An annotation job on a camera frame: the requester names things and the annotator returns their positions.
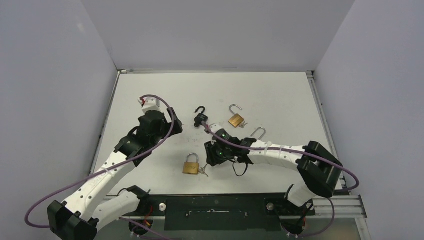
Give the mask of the keys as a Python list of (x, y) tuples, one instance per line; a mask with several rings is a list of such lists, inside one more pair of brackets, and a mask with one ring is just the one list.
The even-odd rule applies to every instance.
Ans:
[(247, 123), (246, 121), (244, 121), (244, 122), (240, 123), (239, 127), (240, 127), (240, 128), (245, 128), (245, 126), (246, 126), (247, 124), (248, 124), (248, 123)]
[(208, 164), (204, 165), (203, 167), (199, 167), (198, 168), (198, 174), (205, 175), (208, 178), (209, 175), (206, 173), (207, 166), (208, 166)]

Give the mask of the brass padlock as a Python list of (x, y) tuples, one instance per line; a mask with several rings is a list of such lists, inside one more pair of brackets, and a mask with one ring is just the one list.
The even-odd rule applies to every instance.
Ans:
[[(195, 161), (190, 161), (190, 157), (195, 157)], [(200, 165), (198, 154), (195, 152), (189, 153), (185, 159), (182, 173), (188, 175), (197, 175), (199, 173), (199, 167)]]
[(250, 137), (255, 138), (257, 140), (261, 140), (266, 135), (266, 133), (267, 133), (266, 129), (260, 126), (253, 131)]
[(233, 111), (233, 108), (237, 108), (240, 111), (243, 110), (239, 105), (237, 104), (231, 104), (228, 109), (232, 113), (232, 117), (228, 120), (228, 123), (232, 125), (234, 128), (239, 128), (240, 123), (245, 122), (245, 119), (238, 113)]

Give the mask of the black padlock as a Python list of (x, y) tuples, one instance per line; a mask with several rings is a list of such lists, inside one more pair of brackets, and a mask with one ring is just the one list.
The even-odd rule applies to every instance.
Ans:
[(206, 108), (204, 106), (199, 106), (194, 113), (197, 114), (197, 116), (194, 118), (194, 124), (193, 126), (195, 128), (199, 128), (203, 122), (207, 122), (209, 117), (205, 115)]

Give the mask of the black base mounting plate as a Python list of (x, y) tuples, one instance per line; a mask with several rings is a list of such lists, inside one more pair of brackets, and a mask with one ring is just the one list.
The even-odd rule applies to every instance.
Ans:
[(284, 193), (150, 195), (127, 217), (163, 217), (166, 231), (279, 232), (282, 224), (302, 227), (316, 210), (312, 200), (298, 207)]

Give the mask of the aluminium frame rail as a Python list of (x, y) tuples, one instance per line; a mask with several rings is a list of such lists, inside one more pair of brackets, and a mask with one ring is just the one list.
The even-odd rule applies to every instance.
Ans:
[(121, 69), (121, 74), (188, 74), (188, 73), (306, 73), (313, 70), (253, 69), (253, 68), (219, 68), (219, 69)]

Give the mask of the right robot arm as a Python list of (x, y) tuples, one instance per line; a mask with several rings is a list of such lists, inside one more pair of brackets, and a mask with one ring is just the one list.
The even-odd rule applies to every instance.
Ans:
[(331, 198), (341, 174), (342, 164), (316, 141), (303, 146), (286, 146), (225, 135), (221, 139), (212, 137), (204, 147), (206, 162), (212, 167), (230, 161), (266, 164), (299, 173), (301, 181), (288, 188), (282, 201), (284, 211), (290, 215), (296, 214), (314, 197)]

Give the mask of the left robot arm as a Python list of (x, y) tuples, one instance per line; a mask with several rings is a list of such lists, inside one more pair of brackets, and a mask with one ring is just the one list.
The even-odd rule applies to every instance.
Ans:
[(104, 198), (145, 158), (161, 140), (182, 133), (182, 122), (173, 108), (167, 112), (171, 122), (157, 107), (148, 107), (138, 118), (139, 125), (115, 146), (103, 166), (76, 192), (62, 202), (53, 201), (47, 208), (50, 230), (62, 240), (93, 240), (98, 232), (134, 212), (144, 215), (149, 210), (148, 194), (137, 186), (107, 202)]

